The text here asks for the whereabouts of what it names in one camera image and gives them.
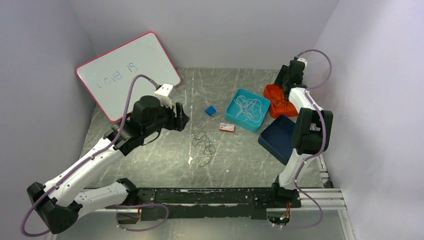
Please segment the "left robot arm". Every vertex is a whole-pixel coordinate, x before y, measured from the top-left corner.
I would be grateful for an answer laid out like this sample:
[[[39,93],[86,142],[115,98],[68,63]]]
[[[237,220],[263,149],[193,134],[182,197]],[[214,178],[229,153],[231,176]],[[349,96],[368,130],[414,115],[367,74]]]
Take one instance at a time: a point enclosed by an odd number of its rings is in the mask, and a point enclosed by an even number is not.
[[[150,135],[159,135],[164,129],[180,132],[189,120],[179,102],[168,107],[155,96],[141,97],[132,113],[125,113],[85,156],[57,177],[27,188],[31,211],[37,212],[48,232],[59,234],[98,209],[137,206],[139,189],[127,178],[93,190],[86,186],[113,162],[144,146]]]

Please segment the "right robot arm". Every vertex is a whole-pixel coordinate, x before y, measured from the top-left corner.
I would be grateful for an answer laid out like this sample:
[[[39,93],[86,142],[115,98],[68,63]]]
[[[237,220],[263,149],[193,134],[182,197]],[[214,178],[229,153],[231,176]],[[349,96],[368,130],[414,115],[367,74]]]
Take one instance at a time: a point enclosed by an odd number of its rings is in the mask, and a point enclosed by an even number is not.
[[[308,87],[302,84],[306,66],[307,60],[295,57],[275,81],[298,113],[291,139],[292,154],[271,185],[269,199],[275,207],[282,207],[289,199],[297,197],[304,169],[329,145],[333,114],[321,108],[311,97]]]

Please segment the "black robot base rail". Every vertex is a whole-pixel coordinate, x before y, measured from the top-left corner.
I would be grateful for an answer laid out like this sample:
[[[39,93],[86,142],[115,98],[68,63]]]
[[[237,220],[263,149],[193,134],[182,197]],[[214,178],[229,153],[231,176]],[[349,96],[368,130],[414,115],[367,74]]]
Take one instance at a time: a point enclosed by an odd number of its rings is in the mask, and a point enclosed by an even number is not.
[[[300,208],[297,190],[278,186],[241,188],[139,188],[124,206],[142,204],[141,220],[239,218],[267,219],[267,210]]]

